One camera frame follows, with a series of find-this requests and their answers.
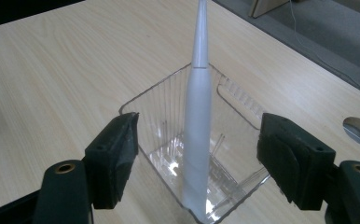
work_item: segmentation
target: floor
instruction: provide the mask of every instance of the floor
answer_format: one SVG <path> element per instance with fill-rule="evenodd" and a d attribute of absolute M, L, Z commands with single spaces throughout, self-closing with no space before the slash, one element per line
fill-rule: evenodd
<path fill-rule="evenodd" d="M 253 0 L 213 1 L 360 90 L 360 13 L 332 0 L 303 0 L 253 19 Z"/>

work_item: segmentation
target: transparent box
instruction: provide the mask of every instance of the transparent box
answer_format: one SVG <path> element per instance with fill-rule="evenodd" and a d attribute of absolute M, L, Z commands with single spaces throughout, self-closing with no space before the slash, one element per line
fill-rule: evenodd
<path fill-rule="evenodd" d="M 188 64 L 119 110 L 120 114 L 140 113 L 139 148 L 180 204 L 185 99 L 190 69 Z M 218 223 L 257 190 L 269 174 L 256 158 L 264 109 L 212 65 L 210 72 L 212 130 L 206 217 L 208 223 Z"/>

